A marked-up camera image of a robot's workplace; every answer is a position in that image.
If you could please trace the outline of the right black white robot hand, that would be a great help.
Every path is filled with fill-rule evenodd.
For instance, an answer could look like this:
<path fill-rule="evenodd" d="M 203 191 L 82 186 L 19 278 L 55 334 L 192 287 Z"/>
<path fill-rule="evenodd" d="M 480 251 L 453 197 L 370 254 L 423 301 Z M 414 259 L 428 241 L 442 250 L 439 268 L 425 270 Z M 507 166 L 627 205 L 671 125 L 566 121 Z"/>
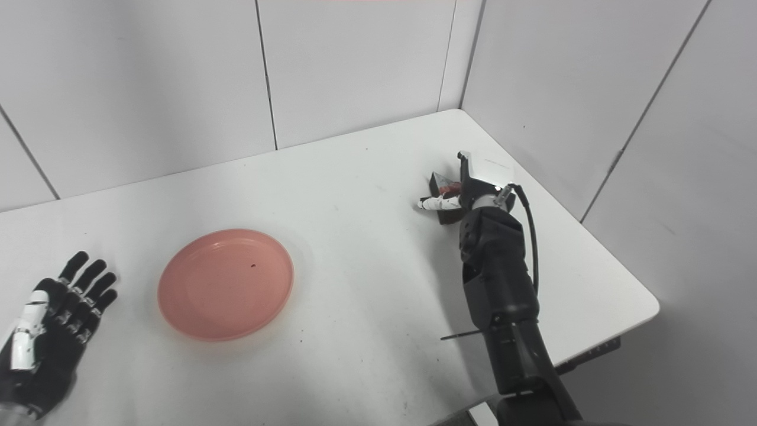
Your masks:
<path fill-rule="evenodd" d="M 515 202 L 513 170 L 498 162 L 473 156 L 467 151 L 457 154 L 460 176 L 457 180 L 433 172 L 429 180 L 430 196 L 416 203 L 419 210 L 438 213 L 471 211 L 495 206 L 511 211 Z"/>

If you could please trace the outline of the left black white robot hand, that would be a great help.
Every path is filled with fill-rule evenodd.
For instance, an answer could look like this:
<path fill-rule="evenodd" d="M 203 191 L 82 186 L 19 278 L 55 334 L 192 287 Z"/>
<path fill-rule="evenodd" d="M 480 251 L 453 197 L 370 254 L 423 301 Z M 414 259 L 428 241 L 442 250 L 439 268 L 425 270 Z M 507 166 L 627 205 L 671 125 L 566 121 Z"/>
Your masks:
<path fill-rule="evenodd" d="M 78 251 L 38 283 L 2 346 L 3 425 L 39 424 L 68 395 L 79 362 L 117 299 L 116 275 Z"/>

